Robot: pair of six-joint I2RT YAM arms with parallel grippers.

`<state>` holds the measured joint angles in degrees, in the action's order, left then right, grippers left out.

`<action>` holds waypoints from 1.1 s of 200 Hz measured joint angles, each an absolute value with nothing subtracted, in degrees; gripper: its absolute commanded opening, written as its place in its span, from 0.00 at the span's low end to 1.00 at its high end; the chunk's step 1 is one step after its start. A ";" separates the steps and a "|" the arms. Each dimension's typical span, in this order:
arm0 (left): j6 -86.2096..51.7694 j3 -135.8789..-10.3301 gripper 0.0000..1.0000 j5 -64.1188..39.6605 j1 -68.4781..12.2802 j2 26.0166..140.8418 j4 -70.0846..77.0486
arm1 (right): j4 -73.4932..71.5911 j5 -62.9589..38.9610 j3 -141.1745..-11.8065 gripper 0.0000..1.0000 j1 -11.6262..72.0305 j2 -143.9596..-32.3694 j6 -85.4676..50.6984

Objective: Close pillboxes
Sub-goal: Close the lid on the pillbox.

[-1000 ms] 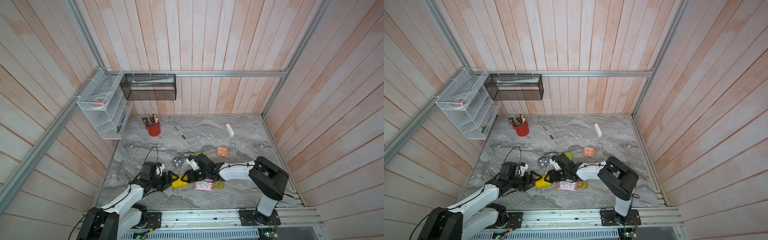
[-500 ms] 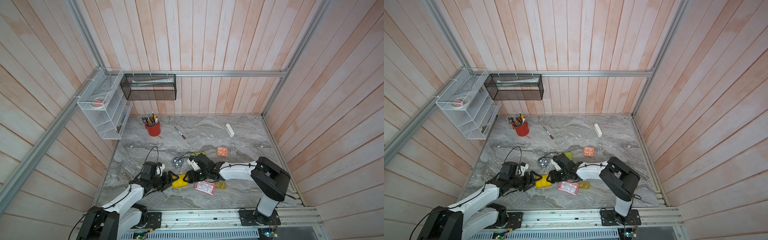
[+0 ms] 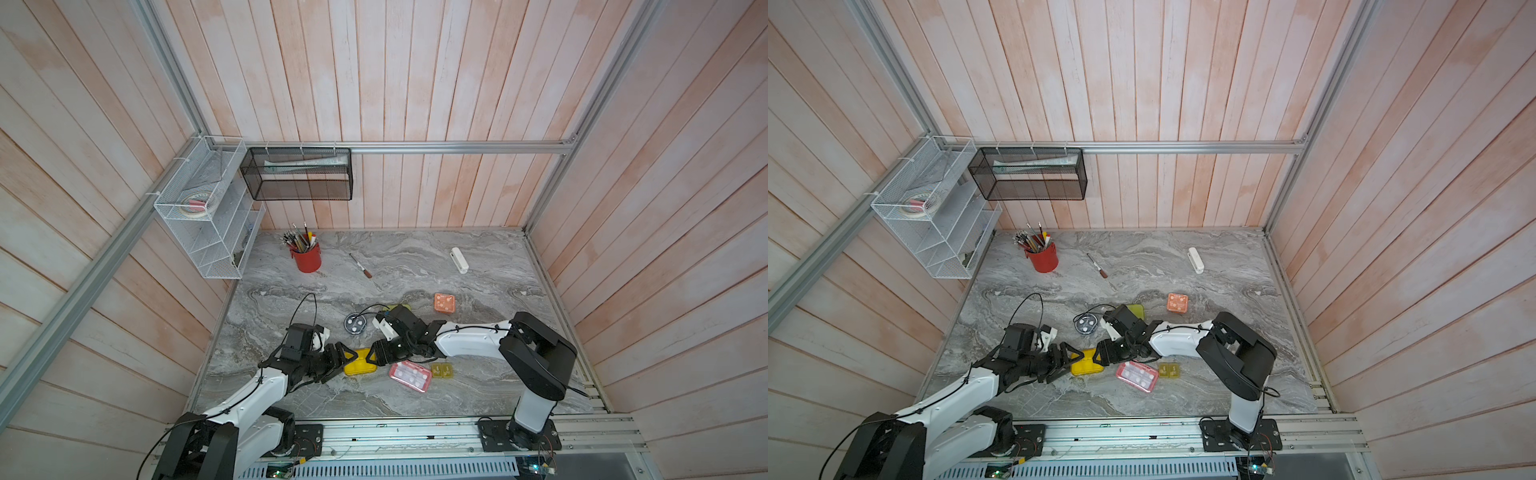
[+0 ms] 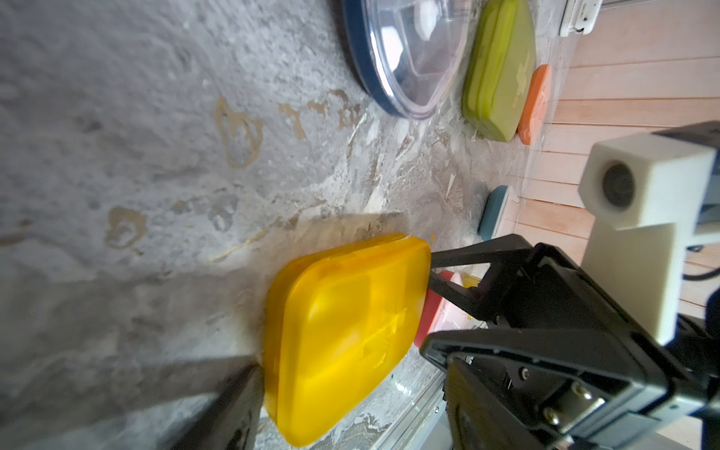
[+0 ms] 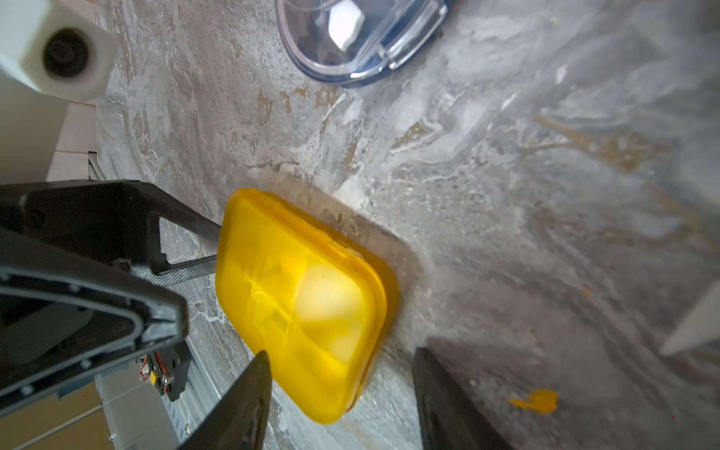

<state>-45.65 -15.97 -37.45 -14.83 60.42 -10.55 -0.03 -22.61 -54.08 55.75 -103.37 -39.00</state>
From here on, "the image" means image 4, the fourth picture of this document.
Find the round dark blue pillbox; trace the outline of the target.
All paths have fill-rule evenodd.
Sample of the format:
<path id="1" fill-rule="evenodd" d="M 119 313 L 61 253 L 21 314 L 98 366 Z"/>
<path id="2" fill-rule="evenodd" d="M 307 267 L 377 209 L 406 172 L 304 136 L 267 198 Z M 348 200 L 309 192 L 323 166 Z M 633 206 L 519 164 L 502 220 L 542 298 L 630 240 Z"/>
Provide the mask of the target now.
<path id="1" fill-rule="evenodd" d="M 471 1 L 343 1 L 352 61 L 370 97 L 392 116 L 433 116 L 458 73 L 472 9 Z"/>

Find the blue pillbox clear lid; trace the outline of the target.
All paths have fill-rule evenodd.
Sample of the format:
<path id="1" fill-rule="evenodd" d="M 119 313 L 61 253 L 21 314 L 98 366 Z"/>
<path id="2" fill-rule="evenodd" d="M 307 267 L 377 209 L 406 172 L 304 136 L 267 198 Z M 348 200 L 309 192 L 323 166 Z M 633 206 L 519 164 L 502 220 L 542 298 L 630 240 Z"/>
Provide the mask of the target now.
<path id="1" fill-rule="evenodd" d="M 501 185 L 491 191 L 478 226 L 478 235 L 483 241 L 513 234 L 521 199 L 515 189 Z"/>

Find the pink pillbox clear lid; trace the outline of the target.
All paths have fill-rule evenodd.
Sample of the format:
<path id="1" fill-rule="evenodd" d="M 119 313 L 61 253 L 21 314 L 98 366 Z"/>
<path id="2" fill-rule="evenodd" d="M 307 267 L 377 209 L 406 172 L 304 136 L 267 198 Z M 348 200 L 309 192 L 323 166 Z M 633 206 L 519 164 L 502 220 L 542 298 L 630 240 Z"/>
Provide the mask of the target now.
<path id="1" fill-rule="evenodd" d="M 432 290 L 427 290 L 414 346 L 421 348 L 429 334 L 480 328 L 481 322 Z"/>

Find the orange small pillbox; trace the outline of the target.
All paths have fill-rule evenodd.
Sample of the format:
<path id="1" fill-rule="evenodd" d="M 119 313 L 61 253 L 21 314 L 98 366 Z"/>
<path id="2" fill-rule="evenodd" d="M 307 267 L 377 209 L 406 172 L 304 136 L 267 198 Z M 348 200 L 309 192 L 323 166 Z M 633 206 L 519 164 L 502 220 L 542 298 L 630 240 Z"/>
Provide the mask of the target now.
<path id="1" fill-rule="evenodd" d="M 552 78 L 552 68 L 548 64 L 539 66 L 532 75 L 528 97 L 517 127 L 517 134 L 525 146 L 531 146 L 540 136 L 551 100 Z"/>

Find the green lid white pillbox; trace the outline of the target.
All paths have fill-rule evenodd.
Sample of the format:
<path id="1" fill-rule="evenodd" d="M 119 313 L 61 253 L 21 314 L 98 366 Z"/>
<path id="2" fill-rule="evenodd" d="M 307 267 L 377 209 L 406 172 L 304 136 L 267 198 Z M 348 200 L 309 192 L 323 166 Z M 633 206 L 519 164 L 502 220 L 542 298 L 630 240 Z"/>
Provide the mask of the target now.
<path id="1" fill-rule="evenodd" d="M 535 68 L 536 30 L 529 2 L 487 1 L 464 80 L 464 118 L 488 140 L 512 141 Z"/>

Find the yellow lid white pillbox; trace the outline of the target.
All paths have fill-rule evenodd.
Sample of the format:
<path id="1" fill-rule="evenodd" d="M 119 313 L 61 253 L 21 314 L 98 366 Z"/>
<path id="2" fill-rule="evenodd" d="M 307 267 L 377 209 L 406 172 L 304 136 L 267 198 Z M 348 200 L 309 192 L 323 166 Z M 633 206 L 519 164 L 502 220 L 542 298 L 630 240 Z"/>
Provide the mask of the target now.
<path id="1" fill-rule="evenodd" d="M 265 300 L 264 406 L 292 446 L 333 429 L 411 347 L 429 244 L 388 234 L 289 262 Z"/>

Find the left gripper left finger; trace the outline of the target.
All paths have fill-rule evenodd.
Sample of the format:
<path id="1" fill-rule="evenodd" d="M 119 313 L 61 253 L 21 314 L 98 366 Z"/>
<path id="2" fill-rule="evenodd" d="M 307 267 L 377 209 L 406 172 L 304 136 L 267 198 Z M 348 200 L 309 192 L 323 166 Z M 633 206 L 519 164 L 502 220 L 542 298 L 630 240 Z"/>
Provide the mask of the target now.
<path id="1" fill-rule="evenodd" d="M 171 449 L 253 449 L 264 403 L 264 373 L 246 367 Z"/>

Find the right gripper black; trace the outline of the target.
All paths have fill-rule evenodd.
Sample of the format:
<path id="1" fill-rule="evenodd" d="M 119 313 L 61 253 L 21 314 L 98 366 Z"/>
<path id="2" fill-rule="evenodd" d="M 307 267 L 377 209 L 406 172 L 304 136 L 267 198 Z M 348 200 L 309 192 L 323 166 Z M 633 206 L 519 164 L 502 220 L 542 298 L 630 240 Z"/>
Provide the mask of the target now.
<path id="1" fill-rule="evenodd" d="M 478 264 L 489 268 L 474 288 L 432 271 Z M 701 421 L 703 448 L 718 448 L 717 295 L 703 320 L 679 316 L 661 345 L 556 247 L 510 234 L 433 252 L 430 268 L 427 288 L 481 322 L 500 314 L 515 282 L 505 300 L 513 329 L 434 333 L 421 354 L 445 376 L 462 359 L 510 395 L 533 449 L 626 449 L 684 416 Z"/>

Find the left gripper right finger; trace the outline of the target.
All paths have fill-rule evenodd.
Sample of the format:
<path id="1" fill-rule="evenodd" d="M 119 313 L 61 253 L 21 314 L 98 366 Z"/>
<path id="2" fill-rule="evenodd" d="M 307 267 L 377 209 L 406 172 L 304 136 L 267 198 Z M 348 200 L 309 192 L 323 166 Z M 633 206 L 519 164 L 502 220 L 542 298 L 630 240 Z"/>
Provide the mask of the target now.
<path id="1" fill-rule="evenodd" d="M 462 359 L 449 361 L 444 385 L 456 449 L 533 449 L 519 405 Z"/>

